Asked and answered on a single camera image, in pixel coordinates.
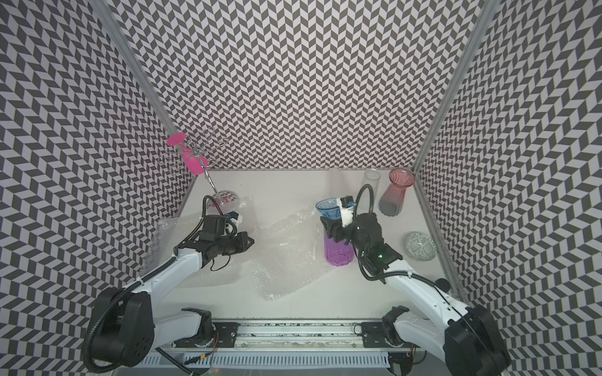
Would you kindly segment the blue purple vase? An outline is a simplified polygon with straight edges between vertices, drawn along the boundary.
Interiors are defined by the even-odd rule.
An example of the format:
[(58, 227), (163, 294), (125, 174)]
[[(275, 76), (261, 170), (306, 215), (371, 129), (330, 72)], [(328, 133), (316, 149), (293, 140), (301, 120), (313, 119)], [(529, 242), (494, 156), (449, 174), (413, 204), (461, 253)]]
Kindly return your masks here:
[[(316, 204), (316, 209), (326, 219), (340, 220), (340, 207), (335, 198), (324, 199)], [(324, 230), (324, 255), (328, 263), (333, 266), (345, 266), (354, 259), (354, 250), (350, 244), (343, 241), (335, 242), (329, 238)]]

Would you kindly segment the pink vase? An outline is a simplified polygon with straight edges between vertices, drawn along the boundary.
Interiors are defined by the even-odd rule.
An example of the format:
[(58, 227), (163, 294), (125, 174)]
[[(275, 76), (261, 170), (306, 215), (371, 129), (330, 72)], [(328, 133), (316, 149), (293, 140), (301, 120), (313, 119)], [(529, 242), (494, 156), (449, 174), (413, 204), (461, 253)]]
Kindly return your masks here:
[(397, 216), (401, 213), (407, 189), (415, 184), (411, 170), (398, 168), (389, 173), (390, 185), (379, 200), (379, 210), (384, 216)]

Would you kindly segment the clear glass vase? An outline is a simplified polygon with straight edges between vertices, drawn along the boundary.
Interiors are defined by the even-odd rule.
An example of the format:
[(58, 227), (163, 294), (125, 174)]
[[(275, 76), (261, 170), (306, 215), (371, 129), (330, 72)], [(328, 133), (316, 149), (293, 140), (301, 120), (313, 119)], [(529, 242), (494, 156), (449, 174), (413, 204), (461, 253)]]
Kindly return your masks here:
[(372, 189), (366, 188), (363, 190), (360, 204), (364, 207), (367, 207), (370, 204), (371, 197), (373, 197), (374, 202), (376, 202), (380, 177), (381, 175), (377, 169), (365, 170), (361, 187), (369, 185)]

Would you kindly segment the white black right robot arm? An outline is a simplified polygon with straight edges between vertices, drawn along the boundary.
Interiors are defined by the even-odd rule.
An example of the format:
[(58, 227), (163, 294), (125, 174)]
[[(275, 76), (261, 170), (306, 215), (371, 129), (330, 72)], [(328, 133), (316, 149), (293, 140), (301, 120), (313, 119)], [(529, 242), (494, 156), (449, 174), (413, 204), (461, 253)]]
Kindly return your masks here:
[(448, 294), (440, 280), (417, 274), (383, 239), (376, 215), (348, 222), (321, 217), (328, 238), (353, 246), (362, 276), (399, 291), (423, 313), (404, 306), (383, 319), (389, 343), (410, 342), (445, 362), (452, 375), (500, 375), (511, 358), (497, 322), (482, 305), (471, 307)]

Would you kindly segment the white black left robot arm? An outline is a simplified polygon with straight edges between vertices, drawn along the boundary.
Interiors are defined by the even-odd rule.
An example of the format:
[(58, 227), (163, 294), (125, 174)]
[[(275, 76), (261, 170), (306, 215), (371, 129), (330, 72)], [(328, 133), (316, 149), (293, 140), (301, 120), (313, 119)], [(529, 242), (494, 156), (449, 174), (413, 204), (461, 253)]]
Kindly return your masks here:
[(254, 239), (238, 229), (240, 222), (236, 211), (203, 215), (166, 262), (124, 288), (102, 291), (94, 301), (82, 344), (87, 370), (103, 374), (133, 368), (150, 351), (178, 341), (214, 345), (216, 330), (210, 311), (183, 308), (177, 314), (157, 317), (155, 310), (175, 287), (216, 257), (232, 257), (254, 245)]

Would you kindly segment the green patterned bowl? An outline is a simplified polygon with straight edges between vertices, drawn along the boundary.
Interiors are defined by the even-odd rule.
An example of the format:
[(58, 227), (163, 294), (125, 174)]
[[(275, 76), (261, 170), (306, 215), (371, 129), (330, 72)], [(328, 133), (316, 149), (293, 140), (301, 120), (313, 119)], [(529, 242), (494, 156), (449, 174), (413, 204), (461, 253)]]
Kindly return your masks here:
[(404, 239), (406, 254), (419, 262), (429, 262), (437, 257), (437, 247), (430, 235), (411, 232)]

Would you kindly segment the pink plastic wine glass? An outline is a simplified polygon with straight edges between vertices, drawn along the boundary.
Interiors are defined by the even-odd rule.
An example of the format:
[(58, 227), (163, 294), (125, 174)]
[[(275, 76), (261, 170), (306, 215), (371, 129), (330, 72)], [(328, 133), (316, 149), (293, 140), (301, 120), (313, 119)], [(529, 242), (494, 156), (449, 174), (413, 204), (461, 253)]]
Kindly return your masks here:
[(185, 133), (176, 133), (167, 139), (167, 145), (170, 147), (180, 147), (182, 151), (182, 161), (187, 169), (193, 175), (207, 175), (209, 163), (206, 157), (187, 142)]

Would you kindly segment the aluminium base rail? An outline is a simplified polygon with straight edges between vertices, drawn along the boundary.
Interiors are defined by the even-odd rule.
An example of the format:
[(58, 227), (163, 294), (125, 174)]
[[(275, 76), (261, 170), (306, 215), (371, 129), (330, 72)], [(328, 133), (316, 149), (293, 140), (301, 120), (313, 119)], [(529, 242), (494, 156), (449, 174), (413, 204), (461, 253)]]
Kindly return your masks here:
[(182, 317), (107, 320), (98, 335), (115, 334), (131, 340), (136, 355), (159, 347), (194, 349), (234, 348), (409, 348), (443, 349), (445, 337), (430, 321), (408, 313), (393, 320), (352, 323), (347, 321), (212, 321), (186, 311)]

